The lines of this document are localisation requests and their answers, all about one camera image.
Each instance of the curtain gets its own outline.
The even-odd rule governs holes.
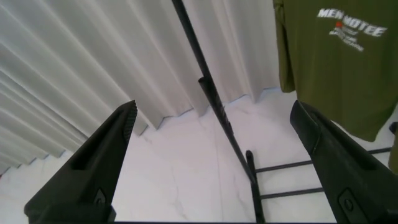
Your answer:
[[[223,101],[278,86],[272,1],[184,1]],[[134,133],[208,102],[169,0],[0,0],[0,173],[76,151],[119,105]]]

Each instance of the clothing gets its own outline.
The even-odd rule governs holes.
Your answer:
[[[398,1],[274,0],[280,87],[374,141],[398,102]],[[398,141],[390,168],[398,172]]]

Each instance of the curtain fold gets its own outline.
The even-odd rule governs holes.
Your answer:
[[[271,1],[184,1],[223,101],[275,87]],[[0,172],[76,151],[121,104],[134,133],[208,102],[171,1],[0,0]]]

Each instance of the floor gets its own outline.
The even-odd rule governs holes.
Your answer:
[[[295,93],[266,90],[253,104],[248,96],[225,110],[243,151],[256,167],[309,160],[289,123]],[[383,127],[366,149],[389,147]],[[48,157],[11,169],[0,180],[0,223],[27,223],[23,206],[71,156]],[[376,157],[387,163],[388,153]],[[313,166],[258,175],[261,194],[320,187]],[[262,201],[268,222],[336,222],[324,193]],[[159,130],[132,136],[113,199],[116,220],[163,222],[254,222],[248,178],[210,108],[198,118],[189,111],[166,118]]]

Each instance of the t-shirt sleeve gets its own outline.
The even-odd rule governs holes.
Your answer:
[[[391,148],[390,158],[388,160],[388,167],[393,173],[398,174],[398,130],[396,131],[394,145],[392,145]]]
[[[276,36],[279,57],[279,83],[284,93],[295,90],[292,65],[290,63],[289,48],[285,29],[285,14],[283,0],[274,0]]]

